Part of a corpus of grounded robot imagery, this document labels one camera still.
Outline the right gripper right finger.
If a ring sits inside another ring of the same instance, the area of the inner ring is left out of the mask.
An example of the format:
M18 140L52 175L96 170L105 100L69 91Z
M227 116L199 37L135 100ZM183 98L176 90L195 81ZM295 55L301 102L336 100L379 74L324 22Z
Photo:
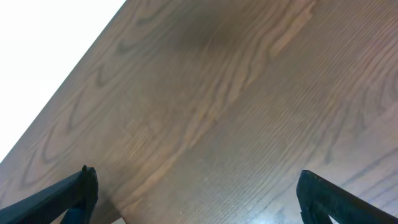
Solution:
M309 170L300 173L296 194L304 224L397 223L397 218Z

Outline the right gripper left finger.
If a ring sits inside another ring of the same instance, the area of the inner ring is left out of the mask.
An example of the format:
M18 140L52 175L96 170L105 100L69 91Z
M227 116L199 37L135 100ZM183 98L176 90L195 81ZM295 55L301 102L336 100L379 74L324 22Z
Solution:
M83 166L81 171L1 209L1 223L52 223L60 215L64 215L62 223L89 223L98 189L95 169Z

